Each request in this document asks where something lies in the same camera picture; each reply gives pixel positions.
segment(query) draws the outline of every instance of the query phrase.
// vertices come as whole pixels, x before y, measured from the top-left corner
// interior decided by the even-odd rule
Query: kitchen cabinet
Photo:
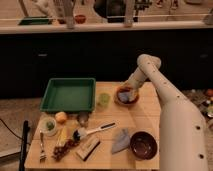
[[[212,29],[0,35],[0,97],[43,96],[52,77],[125,81],[143,53],[179,89],[210,88],[212,42]]]

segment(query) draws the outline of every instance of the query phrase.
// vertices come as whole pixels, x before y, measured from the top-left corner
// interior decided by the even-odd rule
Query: wooden tabletop
[[[122,85],[121,82],[97,82],[96,83],[96,106],[89,117],[88,129],[115,122],[116,127],[106,131],[95,133],[100,138],[100,145],[94,150],[86,162],[82,161],[76,154],[78,147],[71,151],[60,160],[55,161],[51,156],[59,132],[52,137],[44,137],[44,146],[47,154],[45,162],[40,163],[40,138],[39,130],[36,129],[31,143],[25,168],[29,169],[159,169],[159,151],[151,160],[138,160],[132,154],[130,148],[119,153],[111,154],[112,144],[116,134],[122,128],[128,128],[130,135],[137,131],[146,131],[154,136],[159,147],[159,118],[160,104],[152,83],[146,82],[140,89],[140,98],[134,106],[126,107],[116,104],[113,100],[116,89]],[[108,107],[101,107],[97,104],[101,93],[110,95]],[[66,122],[69,131],[79,127],[76,115],[69,115]]]

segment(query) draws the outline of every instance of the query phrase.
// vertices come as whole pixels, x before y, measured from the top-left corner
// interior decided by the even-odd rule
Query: brown bowl
[[[149,160],[157,153],[157,143],[147,132],[136,132],[130,139],[130,147],[138,159]]]
[[[128,92],[128,91],[131,91],[131,89],[132,88],[129,87],[129,86],[118,87],[117,90],[116,90],[116,92],[115,92],[115,95],[114,95],[114,101],[116,103],[118,103],[119,105],[123,105],[123,106],[132,106],[132,105],[134,105],[138,101],[138,99],[139,99],[139,93],[138,92],[137,92],[137,95],[136,95],[135,99],[133,101],[131,101],[131,102],[125,102],[124,103],[124,102],[122,102],[119,99],[119,96],[118,96],[119,93]]]
[[[85,21],[86,21],[86,16],[85,15],[79,14],[79,15],[75,16],[75,22],[76,23],[83,24],[83,23],[85,23]]]

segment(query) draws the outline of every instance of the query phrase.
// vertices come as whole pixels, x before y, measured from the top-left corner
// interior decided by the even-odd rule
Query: small bowl
[[[75,16],[75,22],[78,24],[83,24],[86,21],[86,16],[83,14],[79,14]]]
[[[137,159],[149,160],[157,153],[157,143],[147,132],[136,132],[130,139],[130,147]]]
[[[118,95],[119,93],[128,92],[128,91],[131,91],[131,90],[132,90],[132,88],[129,87],[129,86],[118,87],[117,90],[116,90],[116,92],[115,92],[115,95],[114,95],[114,101],[116,103],[118,103],[119,105],[122,105],[122,106],[132,106],[132,105],[134,105],[138,101],[138,99],[139,99],[139,93],[138,92],[137,92],[137,95],[136,95],[136,97],[135,97],[135,99],[133,101],[126,102],[126,103],[122,102],[119,99],[119,95]]]
[[[39,129],[46,136],[53,136],[57,132],[56,120],[52,117],[45,117],[39,122]]]

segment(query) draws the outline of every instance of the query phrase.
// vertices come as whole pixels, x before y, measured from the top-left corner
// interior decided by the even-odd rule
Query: grapes
[[[78,144],[79,142],[69,139],[63,147],[55,146],[52,157],[56,161],[60,161],[73,147],[78,146]]]

